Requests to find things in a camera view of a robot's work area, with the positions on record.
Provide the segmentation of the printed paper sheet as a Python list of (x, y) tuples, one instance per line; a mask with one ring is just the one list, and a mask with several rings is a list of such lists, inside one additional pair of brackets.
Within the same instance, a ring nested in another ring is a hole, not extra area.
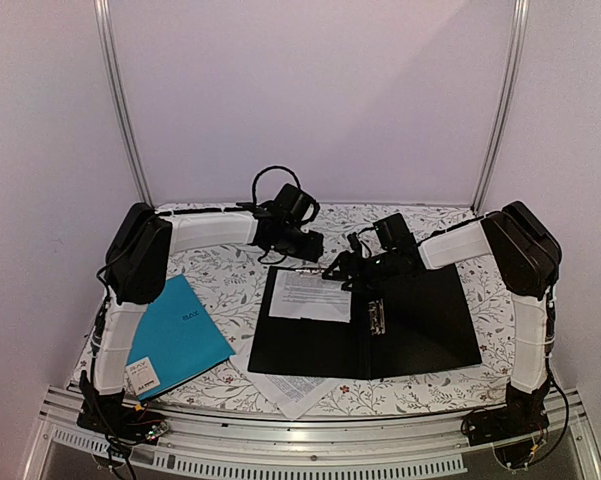
[(277, 270), (271, 294), (269, 315), (348, 323), (351, 293), (338, 282), (323, 280), (315, 273)]
[(289, 420), (297, 420), (337, 387), (337, 379), (267, 375), (247, 370), (249, 356), (233, 355), (232, 366)]

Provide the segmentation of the black clip folder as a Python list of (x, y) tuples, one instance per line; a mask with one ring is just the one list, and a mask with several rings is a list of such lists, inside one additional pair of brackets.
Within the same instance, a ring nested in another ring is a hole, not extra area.
[(461, 369), (481, 353), (455, 266), (353, 293), (342, 321), (274, 310), (285, 269), (269, 270), (248, 369), (253, 373), (386, 379)]

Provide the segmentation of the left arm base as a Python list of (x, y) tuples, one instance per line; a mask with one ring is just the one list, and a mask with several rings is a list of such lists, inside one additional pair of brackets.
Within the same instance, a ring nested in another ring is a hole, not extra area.
[(85, 430), (107, 435), (129, 445), (152, 444), (170, 430), (166, 417), (146, 408), (125, 406), (125, 392), (100, 394), (83, 370), (79, 389), (83, 403), (77, 425)]

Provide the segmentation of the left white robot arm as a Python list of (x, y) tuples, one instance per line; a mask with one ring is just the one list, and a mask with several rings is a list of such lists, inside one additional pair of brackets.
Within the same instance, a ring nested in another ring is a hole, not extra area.
[(315, 200), (167, 211), (144, 202), (133, 204), (96, 274), (105, 296), (91, 337), (92, 363), (80, 378), (84, 394), (103, 395), (91, 403), (91, 419), (108, 434), (121, 433), (128, 426), (126, 408), (108, 395), (124, 389), (125, 367), (139, 322), (165, 287), (172, 255), (234, 244), (317, 262), (324, 252), (324, 237), (304, 227), (319, 211)]

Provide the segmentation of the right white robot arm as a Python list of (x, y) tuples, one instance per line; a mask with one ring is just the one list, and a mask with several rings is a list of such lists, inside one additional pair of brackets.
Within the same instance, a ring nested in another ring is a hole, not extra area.
[(521, 201), (437, 230), (416, 240), (404, 218), (393, 214), (372, 225), (382, 253), (365, 256), (358, 234), (350, 248), (324, 270), (344, 291), (378, 292), (398, 278), (415, 279), (469, 259), (490, 255), (511, 295), (515, 357), (509, 385), (534, 394), (552, 382), (555, 286), (562, 250), (555, 237)]

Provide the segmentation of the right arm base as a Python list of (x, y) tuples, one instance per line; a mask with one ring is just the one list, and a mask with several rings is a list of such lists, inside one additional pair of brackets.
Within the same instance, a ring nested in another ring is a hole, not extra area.
[[(506, 385), (505, 405), (494, 409), (477, 408), (464, 416), (460, 431), (471, 446), (512, 439), (518, 436), (539, 433), (549, 426), (544, 399), (549, 393), (551, 382), (546, 380), (538, 389), (526, 393)], [(531, 465), (542, 440), (524, 440), (498, 447), (496, 460), (505, 468), (517, 470)]]

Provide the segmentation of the blue folder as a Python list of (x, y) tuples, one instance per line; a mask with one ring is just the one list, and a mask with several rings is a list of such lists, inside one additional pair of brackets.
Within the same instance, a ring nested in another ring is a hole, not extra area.
[(234, 349), (187, 279), (169, 279), (142, 316), (126, 366), (138, 400), (156, 398), (228, 360)]

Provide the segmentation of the floral tablecloth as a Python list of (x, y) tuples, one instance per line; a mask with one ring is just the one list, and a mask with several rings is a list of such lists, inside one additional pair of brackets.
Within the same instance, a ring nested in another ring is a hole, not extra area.
[[(337, 379), (336, 388), (299, 419), (424, 415), (500, 405), (515, 357), (515, 321), (510, 293), (490, 256), (459, 262), (482, 361), (437, 373), (380, 380)], [(264, 295), (267, 267), (248, 246), (215, 246), (178, 253), (167, 275), (183, 275), (200, 297), (235, 355), (251, 346)], [(229, 360), (165, 393), (162, 405), (250, 412), (287, 419)]]

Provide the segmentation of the front aluminium rail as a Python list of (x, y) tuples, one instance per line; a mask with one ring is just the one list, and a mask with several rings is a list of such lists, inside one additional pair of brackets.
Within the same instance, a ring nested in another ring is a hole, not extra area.
[(601, 456), (575, 390), (551, 394), (537, 465), (512, 471), (503, 443), (471, 445), (463, 413), (308, 417), (160, 404), (170, 425), (128, 459), (81, 429), (81, 396), (50, 388), (25, 463), (27, 479), (601, 479)]

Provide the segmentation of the right aluminium frame post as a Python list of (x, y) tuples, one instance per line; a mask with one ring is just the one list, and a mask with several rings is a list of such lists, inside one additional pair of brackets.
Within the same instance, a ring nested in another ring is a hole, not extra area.
[(478, 183), (473, 195), (471, 210), (479, 213), (484, 204), (495, 172), (502, 140), (507, 126), (510, 107), (514, 98), (517, 78), (522, 62), (526, 29), (529, 16), (529, 0), (514, 2), (510, 38), (505, 62), (505, 70), (497, 102), (496, 113), (488, 138), (486, 152), (480, 170)]

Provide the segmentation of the aluminium frame post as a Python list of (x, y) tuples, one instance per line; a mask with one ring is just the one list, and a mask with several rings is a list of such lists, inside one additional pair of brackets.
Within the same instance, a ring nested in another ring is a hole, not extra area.
[(139, 199), (153, 206), (154, 202), (142, 164), (124, 90), (124, 82), (115, 44), (111, 5), (107, 0), (95, 0), (93, 5), (114, 113), (118, 122), (132, 180)]
[(529, 0), (514, 2), (510, 38), (505, 62), (505, 70), (497, 102), (496, 113), (488, 138), (486, 152), (480, 170), (478, 183), (473, 195), (471, 210), (479, 213), (484, 204), (495, 172), (502, 140), (507, 126), (510, 107), (514, 98), (517, 78), (522, 62), (526, 29), (529, 16)]

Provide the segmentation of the left aluminium frame post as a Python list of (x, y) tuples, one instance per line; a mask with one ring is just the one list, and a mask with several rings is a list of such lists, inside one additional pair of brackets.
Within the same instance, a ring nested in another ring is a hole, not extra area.
[(93, 5), (114, 113), (118, 122), (132, 180), (139, 199), (153, 206), (154, 202), (142, 164), (124, 90), (124, 82), (115, 44), (111, 5), (107, 0), (95, 0)]

